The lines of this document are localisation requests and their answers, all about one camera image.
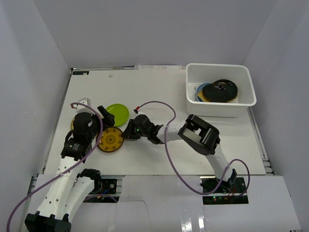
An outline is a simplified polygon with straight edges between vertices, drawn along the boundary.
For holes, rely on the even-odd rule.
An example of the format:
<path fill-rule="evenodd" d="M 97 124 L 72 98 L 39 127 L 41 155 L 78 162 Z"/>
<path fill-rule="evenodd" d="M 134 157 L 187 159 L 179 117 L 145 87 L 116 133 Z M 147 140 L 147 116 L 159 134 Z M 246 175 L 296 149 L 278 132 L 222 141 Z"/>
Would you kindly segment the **green plastic plate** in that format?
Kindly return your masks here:
<path fill-rule="evenodd" d="M 128 108 L 120 103 L 115 103 L 106 108 L 106 110 L 114 115 L 115 127 L 119 127 L 125 124 L 129 119 L 129 110 Z"/>

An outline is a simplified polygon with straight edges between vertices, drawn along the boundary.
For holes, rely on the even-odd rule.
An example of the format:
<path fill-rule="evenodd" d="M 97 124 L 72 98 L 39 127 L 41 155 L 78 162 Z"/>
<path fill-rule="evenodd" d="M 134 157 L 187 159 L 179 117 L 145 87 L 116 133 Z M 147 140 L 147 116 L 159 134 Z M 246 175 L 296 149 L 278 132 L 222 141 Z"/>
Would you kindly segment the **blue plastic plate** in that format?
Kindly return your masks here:
<path fill-rule="evenodd" d="M 203 84 L 200 84 L 198 86 L 195 86 L 195 89 L 196 89 L 196 100 L 198 102 L 203 102 L 203 100 L 198 96 L 198 93 L 202 91 L 204 86 L 209 85 L 209 84 L 211 84 L 211 83 L 203 83 Z"/>

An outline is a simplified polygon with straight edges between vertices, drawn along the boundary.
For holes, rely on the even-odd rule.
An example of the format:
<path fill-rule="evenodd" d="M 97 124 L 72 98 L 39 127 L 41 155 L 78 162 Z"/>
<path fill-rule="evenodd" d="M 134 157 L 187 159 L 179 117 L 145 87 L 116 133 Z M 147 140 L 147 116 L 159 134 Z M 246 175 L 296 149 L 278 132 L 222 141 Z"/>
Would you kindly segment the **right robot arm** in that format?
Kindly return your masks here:
<path fill-rule="evenodd" d="M 196 115 L 189 115 L 181 123 L 156 125 L 145 114 L 138 114 L 129 120 L 121 137 L 126 140 L 145 137 L 155 145 L 182 140 L 206 157 L 214 171 L 219 190 L 228 193 L 236 186 L 237 172 L 230 166 L 221 149 L 218 129 Z"/>

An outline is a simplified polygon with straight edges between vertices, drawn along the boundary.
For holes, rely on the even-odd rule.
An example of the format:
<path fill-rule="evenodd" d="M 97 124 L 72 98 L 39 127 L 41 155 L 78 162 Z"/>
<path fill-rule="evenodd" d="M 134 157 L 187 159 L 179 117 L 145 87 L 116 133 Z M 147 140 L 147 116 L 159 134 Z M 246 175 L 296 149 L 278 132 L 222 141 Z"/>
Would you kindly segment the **round bamboo woven tray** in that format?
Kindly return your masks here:
<path fill-rule="evenodd" d="M 73 118 L 72 121 L 71 121 L 71 123 L 70 123 L 70 130 L 73 130 L 73 129 L 74 129 L 74 125 L 73 125 L 74 121 L 75 121 L 75 118 Z"/>

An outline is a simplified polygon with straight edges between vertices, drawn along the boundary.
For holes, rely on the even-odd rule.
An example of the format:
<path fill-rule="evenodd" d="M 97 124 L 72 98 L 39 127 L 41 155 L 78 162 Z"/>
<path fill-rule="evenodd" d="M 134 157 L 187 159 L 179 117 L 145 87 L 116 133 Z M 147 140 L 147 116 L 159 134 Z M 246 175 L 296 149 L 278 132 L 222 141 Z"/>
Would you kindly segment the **black glossy plate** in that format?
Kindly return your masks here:
<path fill-rule="evenodd" d="M 226 103 L 238 96 L 238 87 L 230 80 L 220 79 L 211 84 L 211 102 Z"/>

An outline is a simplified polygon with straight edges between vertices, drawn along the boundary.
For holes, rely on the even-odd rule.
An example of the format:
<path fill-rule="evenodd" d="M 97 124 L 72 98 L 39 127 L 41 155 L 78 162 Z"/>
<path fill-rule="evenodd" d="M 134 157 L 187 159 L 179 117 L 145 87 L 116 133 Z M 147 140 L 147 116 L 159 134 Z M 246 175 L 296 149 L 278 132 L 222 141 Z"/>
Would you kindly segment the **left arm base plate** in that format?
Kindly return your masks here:
<path fill-rule="evenodd" d="M 115 194 L 117 191 L 117 179 L 104 178 L 95 183 L 91 194 Z"/>

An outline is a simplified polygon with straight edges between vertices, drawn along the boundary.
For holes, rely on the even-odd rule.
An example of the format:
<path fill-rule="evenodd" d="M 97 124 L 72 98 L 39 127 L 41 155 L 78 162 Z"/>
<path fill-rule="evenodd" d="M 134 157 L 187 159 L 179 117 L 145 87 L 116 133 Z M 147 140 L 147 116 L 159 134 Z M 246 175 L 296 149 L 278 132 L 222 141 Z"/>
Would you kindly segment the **white plastic bin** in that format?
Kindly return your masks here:
<path fill-rule="evenodd" d="M 227 79 L 236 84 L 238 95 L 227 103 L 200 102 L 197 89 L 204 83 Z M 190 63 L 186 66 L 186 109 L 188 114 L 238 117 L 257 102 L 249 70 L 242 65 Z"/>

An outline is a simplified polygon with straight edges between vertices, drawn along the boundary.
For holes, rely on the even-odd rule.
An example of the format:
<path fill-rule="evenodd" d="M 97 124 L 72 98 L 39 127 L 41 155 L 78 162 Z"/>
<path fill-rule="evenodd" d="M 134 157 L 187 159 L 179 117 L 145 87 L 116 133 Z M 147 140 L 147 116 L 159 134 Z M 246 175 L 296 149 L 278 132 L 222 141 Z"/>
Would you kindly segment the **yellow patterned plate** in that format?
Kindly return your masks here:
<path fill-rule="evenodd" d="M 124 143 L 122 133 L 117 127 L 107 128 L 100 136 L 100 141 L 97 145 L 98 149 L 105 153 L 112 153 L 120 149 Z"/>
<path fill-rule="evenodd" d="M 236 96 L 234 99 L 231 99 L 230 101 L 227 101 L 226 103 L 238 103 L 238 96 Z"/>

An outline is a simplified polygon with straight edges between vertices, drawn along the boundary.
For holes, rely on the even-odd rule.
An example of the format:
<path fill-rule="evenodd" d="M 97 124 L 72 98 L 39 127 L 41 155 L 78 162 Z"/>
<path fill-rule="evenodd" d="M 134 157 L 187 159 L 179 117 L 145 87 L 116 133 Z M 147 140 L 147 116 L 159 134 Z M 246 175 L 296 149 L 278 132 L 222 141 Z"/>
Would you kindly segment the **square bamboo woven tray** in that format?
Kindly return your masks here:
<path fill-rule="evenodd" d="M 203 87 L 202 91 L 198 93 L 198 96 L 203 100 L 203 102 L 211 102 L 211 88 L 212 84 Z"/>

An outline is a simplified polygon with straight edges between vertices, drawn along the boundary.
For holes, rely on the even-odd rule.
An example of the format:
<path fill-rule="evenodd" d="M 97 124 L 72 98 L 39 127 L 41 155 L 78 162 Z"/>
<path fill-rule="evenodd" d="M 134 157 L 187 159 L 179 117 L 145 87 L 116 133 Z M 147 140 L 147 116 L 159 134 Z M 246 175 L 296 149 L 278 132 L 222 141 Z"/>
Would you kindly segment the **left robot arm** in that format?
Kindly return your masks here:
<path fill-rule="evenodd" d="M 83 103 L 71 106 L 77 110 L 73 129 L 66 135 L 56 176 L 35 189 L 50 187 L 36 212 L 25 218 L 29 232 L 69 232 L 87 195 L 101 190 L 100 171 L 86 169 L 84 163 L 96 148 L 92 142 L 99 142 L 103 131 L 115 124 L 114 115 L 102 105 L 97 110 Z"/>

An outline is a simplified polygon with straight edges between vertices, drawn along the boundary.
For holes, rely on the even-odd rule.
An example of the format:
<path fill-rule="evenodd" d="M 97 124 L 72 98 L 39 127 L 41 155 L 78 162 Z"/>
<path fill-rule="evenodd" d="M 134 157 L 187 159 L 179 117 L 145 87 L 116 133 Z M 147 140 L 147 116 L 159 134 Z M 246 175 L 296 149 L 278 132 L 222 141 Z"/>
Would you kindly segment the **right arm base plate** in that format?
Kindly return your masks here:
<path fill-rule="evenodd" d="M 200 185 L 202 186 L 202 190 L 205 193 L 213 190 L 217 186 L 218 182 L 219 180 L 217 180 L 216 178 L 202 178 Z M 219 186 L 219 188 L 215 191 L 215 193 L 230 194 L 230 195 L 232 193 L 241 194 L 245 191 L 245 189 L 246 184 L 244 178 L 237 177 L 234 183 L 230 187 L 222 183 Z"/>

